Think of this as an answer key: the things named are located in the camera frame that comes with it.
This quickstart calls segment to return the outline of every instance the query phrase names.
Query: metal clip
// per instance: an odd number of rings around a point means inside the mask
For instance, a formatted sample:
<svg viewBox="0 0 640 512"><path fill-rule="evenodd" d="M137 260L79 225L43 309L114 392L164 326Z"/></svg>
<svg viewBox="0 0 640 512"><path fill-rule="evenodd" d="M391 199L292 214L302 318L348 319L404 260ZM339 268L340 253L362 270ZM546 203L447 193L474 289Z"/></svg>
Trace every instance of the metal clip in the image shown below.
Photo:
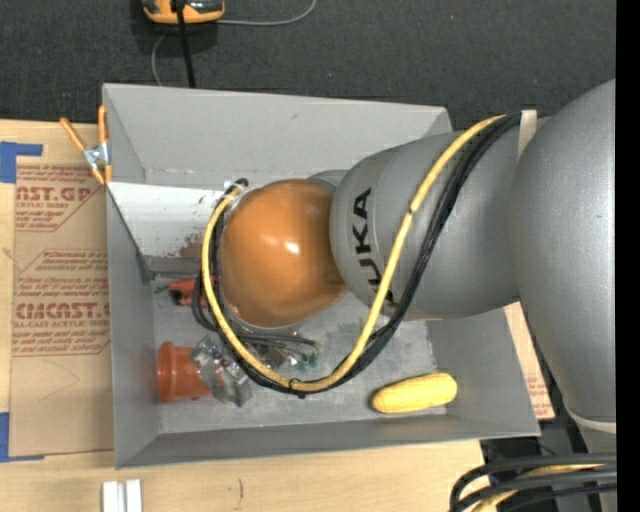
<svg viewBox="0 0 640 512"><path fill-rule="evenodd" d="M78 131L67 118L60 118L60 125L67 132L76 149L84 155L85 160L91 167L91 174L98 183L104 185L105 181L111 181L113 177L111 145L107 139L106 110L104 105L98 109L98 132L100 138L100 144L98 146L93 148L87 147Z"/></svg>

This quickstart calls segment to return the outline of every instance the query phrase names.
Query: black floor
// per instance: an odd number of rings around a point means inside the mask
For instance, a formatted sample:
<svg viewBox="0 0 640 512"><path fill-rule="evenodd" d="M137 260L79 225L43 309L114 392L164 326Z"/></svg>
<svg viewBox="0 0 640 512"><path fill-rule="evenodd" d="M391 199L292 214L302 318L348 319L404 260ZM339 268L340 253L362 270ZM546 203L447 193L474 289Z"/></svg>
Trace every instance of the black floor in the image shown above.
<svg viewBox="0 0 640 512"><path fill-rule="evenodd" d="M228 0L227 18L286 18L308 0ZM319 0L279 28L194 35L198 86L444 105L464 128L543 115L615 77L613 0ZM104 82L154 84L139 0L0 2L0 117L94 121ZM179 39L158 70L186 85Z"/></svg>

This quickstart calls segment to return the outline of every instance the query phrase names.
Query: red object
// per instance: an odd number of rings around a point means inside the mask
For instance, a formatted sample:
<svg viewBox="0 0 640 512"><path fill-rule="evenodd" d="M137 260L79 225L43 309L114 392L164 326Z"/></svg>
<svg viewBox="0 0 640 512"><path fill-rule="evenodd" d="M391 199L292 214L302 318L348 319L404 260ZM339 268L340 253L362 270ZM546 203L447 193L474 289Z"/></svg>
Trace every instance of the red object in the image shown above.
<svg viewBox="0 0 640 512"><path fill-rule="evenodd" d="M195 284L195 279L185 279L184 281L174 281L170 283L167 288L173 302L179 306L189 306Z"/></svg>
<svg viewBox="0 0 640 512"><path fill-rule="evenodd" d="M200 379L200 369L189 357L190 347L176 347L165 341L158 354L157 382L160 400L165 404L180 398L211 395Z"/></svg>

